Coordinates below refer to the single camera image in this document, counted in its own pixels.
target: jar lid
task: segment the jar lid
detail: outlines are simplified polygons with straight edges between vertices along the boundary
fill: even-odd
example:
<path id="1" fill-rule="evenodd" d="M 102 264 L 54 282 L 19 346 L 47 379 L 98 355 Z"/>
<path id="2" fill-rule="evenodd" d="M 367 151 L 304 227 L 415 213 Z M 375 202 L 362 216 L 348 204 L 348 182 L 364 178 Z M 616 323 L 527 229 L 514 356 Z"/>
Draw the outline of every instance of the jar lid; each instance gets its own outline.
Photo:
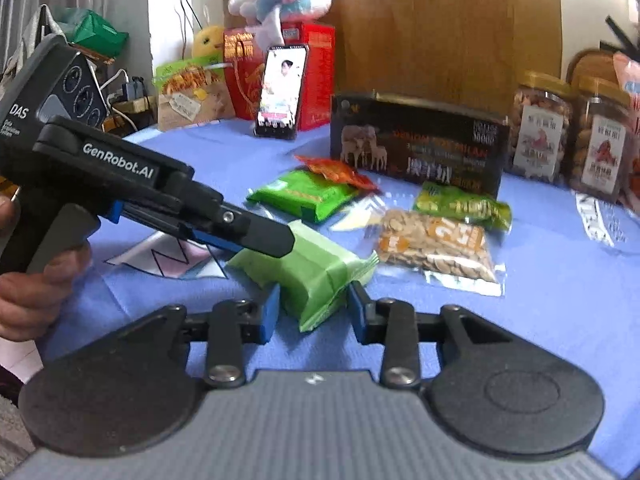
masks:
<path id="1" fill-rule="evenodd" d="M 599 77 L 589 77 L 583 75 L 578 80 L 578 90 L 580 92 L 588 92 L 593 95 L 601 95 L 613 99 L 615 102 L 629 108 L 631 104 L 631 96 L 618 85 Z"/>
<path id="2" fill-rule="evenodd" d="M 557 77 L 553 77 L 549 74 L 543 74 L 542 72 L 527 70 L 520 77 L 518 83 L 523 86 L 546 90 L 547 92 L 559 95 L 560 97 L 569 97 L 572 94 L 571 86 L 567 83 Z"/>

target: person on screen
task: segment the person on screen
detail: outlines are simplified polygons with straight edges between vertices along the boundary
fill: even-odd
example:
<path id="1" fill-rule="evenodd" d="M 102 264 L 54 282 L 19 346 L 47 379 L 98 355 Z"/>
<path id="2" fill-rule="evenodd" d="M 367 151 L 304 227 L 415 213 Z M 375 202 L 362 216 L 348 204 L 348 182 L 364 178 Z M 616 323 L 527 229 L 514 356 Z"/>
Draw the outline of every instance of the person on screen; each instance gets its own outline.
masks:
<path id="1" fill-rule="evenodd" d="M 295 91 L 296 84 L 293 79 L 295 75 L 291 73 L 291 67 L 293 61 L 285 59 L 280 65 L 280 72 L 272 75 L 268 81 L 264 83 L 264 89 L 268 94 L 274 96 L 274 100 L 277 102 L 289 103 L 293 96 L 292 91 Z"/>

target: plastic jar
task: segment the plastic jar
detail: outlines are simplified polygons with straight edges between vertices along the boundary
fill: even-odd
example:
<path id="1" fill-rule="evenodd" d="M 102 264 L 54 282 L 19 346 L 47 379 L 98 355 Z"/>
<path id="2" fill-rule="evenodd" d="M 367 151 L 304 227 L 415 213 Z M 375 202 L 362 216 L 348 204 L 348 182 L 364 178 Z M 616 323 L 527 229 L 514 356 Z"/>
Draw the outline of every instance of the plastic jar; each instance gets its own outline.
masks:
<path id="1" fill-rule="evenodd" d="M 628 173 L 629 94 L 612 82 L 588 76 L 578 80 L 577 89 L 569 186 L 615 202 Z"/>
<path id="2" fill-rule="evenodd" d="M 572 88 L 539 72 L 525 72 L 519 85 L 510 115 L 506 170 L 555 183 L 573 113 Z"/>

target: orange snack package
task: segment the orange snack package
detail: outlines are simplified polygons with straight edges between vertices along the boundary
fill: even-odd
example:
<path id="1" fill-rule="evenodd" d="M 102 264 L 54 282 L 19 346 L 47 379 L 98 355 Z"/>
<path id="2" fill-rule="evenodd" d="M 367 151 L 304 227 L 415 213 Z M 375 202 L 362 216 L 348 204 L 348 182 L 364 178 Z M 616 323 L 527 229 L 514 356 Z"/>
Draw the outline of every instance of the orange snack package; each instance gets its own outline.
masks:
<path id="1" fill-rule="evenodd" d="M 321 174 L 336 184 L 351 184 L 359 189 L 378 191 L 368 176 L 357 173 L 341 160 L 296 155 L 296 159 L 306 165 L 313 173 Z"/>

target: red box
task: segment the red box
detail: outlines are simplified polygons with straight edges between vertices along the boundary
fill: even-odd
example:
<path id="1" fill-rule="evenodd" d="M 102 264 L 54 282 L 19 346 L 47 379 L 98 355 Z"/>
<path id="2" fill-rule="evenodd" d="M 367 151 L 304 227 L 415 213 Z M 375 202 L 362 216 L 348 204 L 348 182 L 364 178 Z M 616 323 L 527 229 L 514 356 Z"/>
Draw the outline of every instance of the red box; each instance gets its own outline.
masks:
<path id="1" fill-rule="evenodd" d="M 328 124 L 334 93 L 335 29 L 322 23 L 284 23 L 282 37 L 285 44 L 306 43 L 309 47 L 298 131 Z M 225 79 L 236 116 L 255 120 L 262 89 L 264 54 L 254 45 L 253 35 L 244 28 L 225 30 L 224 61 L 231 63 L 231 67 L 225 68 Z"/>
<path id="2" fill-rule="evenodd" d="M 323 23 L 283 23 L 282 37 L 285 44 L 306 43 L 309 47 L 298 131 L 328 124 L 334 94 L 335 29 Z"/>

